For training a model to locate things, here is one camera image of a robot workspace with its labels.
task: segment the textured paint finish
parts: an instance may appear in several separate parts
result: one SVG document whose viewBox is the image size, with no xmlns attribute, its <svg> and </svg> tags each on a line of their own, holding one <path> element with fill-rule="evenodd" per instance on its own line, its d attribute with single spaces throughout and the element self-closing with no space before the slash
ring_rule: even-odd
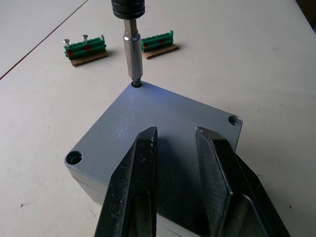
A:
<svg viewBox="0 0 316 237">
<path fill-rule="evenodd" d="M 195 231 L 192 220 L 205 210 L 195 127 L 219 132 L 235 150 L 241 125 L 231 125 L 231 115 L 146 82 L 141 88 L 129 85 L 72 149 L 82 153 L 82 161 L 65 164 L 91 198 L 102 203 L 112 173 L 137 134 L 156 126 L 158 213 Z"/>
</svg>

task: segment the power screwdriver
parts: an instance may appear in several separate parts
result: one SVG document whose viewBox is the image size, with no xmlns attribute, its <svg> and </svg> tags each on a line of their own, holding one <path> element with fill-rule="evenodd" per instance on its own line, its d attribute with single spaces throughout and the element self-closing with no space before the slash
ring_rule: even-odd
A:
<svg viewBox="0 0 316 237">
<path fill-rule="evenodd" d="M 123 39 L 128 75 L 132 78 L 133 87 L 141 87 L 143 61 L 136 19 L 145 13 L 145 0 L 112 0 L 112 7 L 114 15 L 124 20 Z"/>
</svg>

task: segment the silver screw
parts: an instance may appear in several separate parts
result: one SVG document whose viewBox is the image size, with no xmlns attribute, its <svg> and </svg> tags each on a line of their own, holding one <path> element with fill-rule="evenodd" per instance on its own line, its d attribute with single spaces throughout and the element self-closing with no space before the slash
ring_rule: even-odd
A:
<svg viewBox="0 0 316 237">
<path fill-rule="evenodd" d="M 69 47 L 69 39 L 64 39 L 64 43 L 66 44 L 67 47 Z"/>
<path fill-rule="evenodd" d="M 88 35 L 83 35 L 82 38 L 84 39 L 84 42 L 88 43 Z"/>
</svg>

